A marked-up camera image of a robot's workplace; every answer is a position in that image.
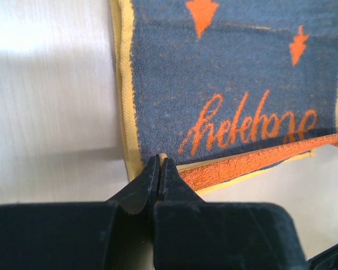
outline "towel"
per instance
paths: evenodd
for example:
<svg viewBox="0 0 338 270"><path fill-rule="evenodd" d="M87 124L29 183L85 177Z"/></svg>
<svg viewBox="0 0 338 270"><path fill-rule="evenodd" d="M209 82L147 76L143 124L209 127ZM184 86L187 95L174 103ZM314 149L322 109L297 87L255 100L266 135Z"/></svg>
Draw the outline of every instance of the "towel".
<svg viewBox="0 0 338 270"><path fill-rule="evenodd" d="M130 180L165 153L200 190L338 142L338 1L110 6Z"/></svg>

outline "yellow towel border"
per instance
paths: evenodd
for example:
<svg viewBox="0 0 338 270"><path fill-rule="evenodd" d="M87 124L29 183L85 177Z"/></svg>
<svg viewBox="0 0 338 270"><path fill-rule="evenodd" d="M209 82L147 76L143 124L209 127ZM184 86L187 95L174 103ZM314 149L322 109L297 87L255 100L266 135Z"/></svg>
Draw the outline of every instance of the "yellow towel border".
<svg viewBox="0 0 338 270"><path fill-rule="evenodd" d="M134 104L134 89L132 85L132 69L131 69L131 42L134 32L134 9L130 0L110 0L110 8L112 12L113 28L114 28L114 47L116 59L116 77L119 97L119 114L121 122L122 139L124 146L124 158L126 162L129 181L132 181L143 170L143 162L140 157L140 149L138 142L138 132L136 126L136 110ZM338 133L338 95L336 102L336 131ZM285 162L299 160L302 158L314 156L314 150L294 156ZM207 160L199 163L192 163L177 166L178 171L187 170L197 166L207 165L221 159ZM215 186L204 188L197 193L204 195L220 188L228 187L235 183L249 179L250 177L260 175L267 172L264 169L258 172L250 173L238 177L229 182L217 184Z"/></svg>

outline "white surface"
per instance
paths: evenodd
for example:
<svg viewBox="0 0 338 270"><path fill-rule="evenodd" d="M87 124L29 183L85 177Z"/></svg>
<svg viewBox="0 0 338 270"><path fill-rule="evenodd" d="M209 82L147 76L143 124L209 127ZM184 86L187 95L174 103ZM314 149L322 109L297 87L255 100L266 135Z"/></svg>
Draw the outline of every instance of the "white surface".
<svg viewBox="0 0 338 270"><path fill-rule="evenodd" d="M126 183L106 0L0 0L0 204L105 200ZM269 201L308 257L338 242L338 148L205 195Z"/></svg>

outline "blue fabric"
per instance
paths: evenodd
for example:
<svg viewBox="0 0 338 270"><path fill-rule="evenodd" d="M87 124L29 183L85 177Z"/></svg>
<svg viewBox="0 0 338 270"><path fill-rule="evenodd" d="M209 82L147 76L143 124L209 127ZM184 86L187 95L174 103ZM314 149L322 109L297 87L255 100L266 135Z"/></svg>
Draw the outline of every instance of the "blue fabric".
<svg viewBox="0 0 338 270"><path fill-rule="evenodd" d="M246 92L239 125L246 116L254 117L267 89L270 92L261 114L281 117L292 111L297 129L305 112L315 110L317 122L305 138L335 133L338 0L213 2L219 6L198 40L186 1L132 0L135 30L131 61L143 162L164 152L177 164L188 164L284 143L288 120L276 138L261 139L258 132L255 142L243 143L237 135L227 148L215 142L209 151L206 132L195 155L191 153L191 136L180 154L180 145L214 94L223 97L210 120L215 133L220 123L233 121ZM292 66L289 44L300 25L309 38L299 62Z"/></svg>

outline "orange arrow shape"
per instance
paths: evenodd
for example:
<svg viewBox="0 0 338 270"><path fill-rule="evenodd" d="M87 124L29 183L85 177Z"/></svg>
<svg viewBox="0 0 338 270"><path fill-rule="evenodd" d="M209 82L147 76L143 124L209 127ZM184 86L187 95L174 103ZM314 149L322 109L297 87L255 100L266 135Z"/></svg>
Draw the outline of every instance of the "orange arrow shape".
<svg viewBox="0 0 338 270"><path fill-rule="evenodd" d="M300 25L298 28L298 35L293 37L294 42L289 44L289 49L292 56L292 66L295 66L298 63L300 57L304 53L306 49L306 44L304 44L304 42L306 42L308 38L308 35L303 34L303 26Z"/></svg>
<svg viewBox="0 0 338 270"><path fill-rule="evenodd" d="M198 40L201 38L205 29L212 23L212 19L218 6L218 3L214 3L211 0L187 1L186 7L192 14Z"/></svg>

